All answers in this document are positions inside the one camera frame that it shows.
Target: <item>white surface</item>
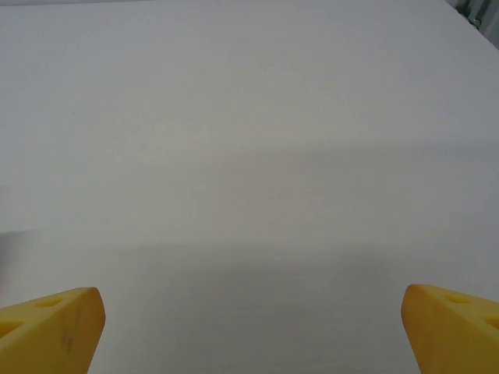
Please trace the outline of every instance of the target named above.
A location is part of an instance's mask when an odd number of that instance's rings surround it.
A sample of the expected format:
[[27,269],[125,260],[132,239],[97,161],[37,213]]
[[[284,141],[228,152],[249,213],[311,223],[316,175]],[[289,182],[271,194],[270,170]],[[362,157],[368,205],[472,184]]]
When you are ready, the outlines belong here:
[[499,298],[499,55],[444,2],[0,12],[2,304],[83,285],[91,373],[416,373],[405,286]]

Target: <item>white table surface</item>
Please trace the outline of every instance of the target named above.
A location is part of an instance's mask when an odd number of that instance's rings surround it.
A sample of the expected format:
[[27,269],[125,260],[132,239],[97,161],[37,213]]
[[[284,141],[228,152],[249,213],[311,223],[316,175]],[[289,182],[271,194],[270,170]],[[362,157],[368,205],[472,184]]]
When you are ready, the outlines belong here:
[[90,373],[417,373],[499,298],[499,52],[443,1],[0,9],[1,304],[97,286]]

